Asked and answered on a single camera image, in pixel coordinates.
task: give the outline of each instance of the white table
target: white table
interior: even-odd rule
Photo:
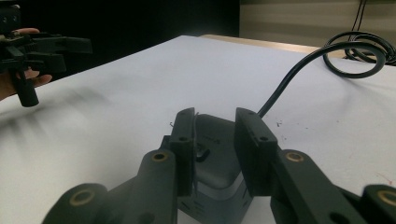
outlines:
[[[74,186],[112,189],[135,176],[182,109],[229,120],[237,107],[258,111],[305,55],[180,36],[39,87],[35,107],[7,98],[0,102],[0,223],[39,224]],[[282,148],[310,155],[334,184],[359,195],[367,184],[394,186],[395,75],[386,66],[373,77],[343,79],[317,59],[263,120]],[[197,222],[179,212],[178,223]],[[274,223],[269,198],[255,198],[243,223]]]

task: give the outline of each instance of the beige wall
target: beige wall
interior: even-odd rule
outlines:
[[[242,0],[240,37],[321,47],[350,31],[359,0]],[[396,45],[396,1],[367,0],[361,31]]]

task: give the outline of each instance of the black backdrop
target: black backdrop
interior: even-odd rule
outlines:
[[[109,63],[179,35],[239,36],[239,1],[20,1],[22,27],[85,37],[92,55],[65,55],[67,72],[54,80]]]

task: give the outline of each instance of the white tabletop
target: white tabletop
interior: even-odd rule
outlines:
[[[39,224],[74,186],[112,189],[135,176],[182,109],[229,120],[237,107],[258,111],[305,55],[180,36],[39,87],[37,106],[7,98],[0,102],[0,223]],[[395,75],[385,66],[373,77],[343,79],[314,60],[263,120],[281,148],[310,155],[334,184],[359,195],[367,184],[394,186]],[[197,223],[178,214],[178,223]],[[255,198],[243,223],[275,223],[269,199]]]

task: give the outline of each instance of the human hand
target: human hand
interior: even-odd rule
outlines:
[[[31,33],[39,33],[40,32],[36,28],[21,28],[16,31],[20,32],[21,34],[31,34]],[[28,79],[28,78],[32,79],[35,87],[47,84],[52,79],[51,75],[43,75],[43,76],[39,77],[38,76],[39,72],[33,71],[30,68],[28,70],[24,71],[24,75],[25,75],[26,79]],[[12,79],[11,79],[10,73],[8,71],[1,73],[0,74],[0,101],[6,99],[8,96],[11,96],[15,93],[16,93],[16,91],[15,91],[14,85],[12,84]]]

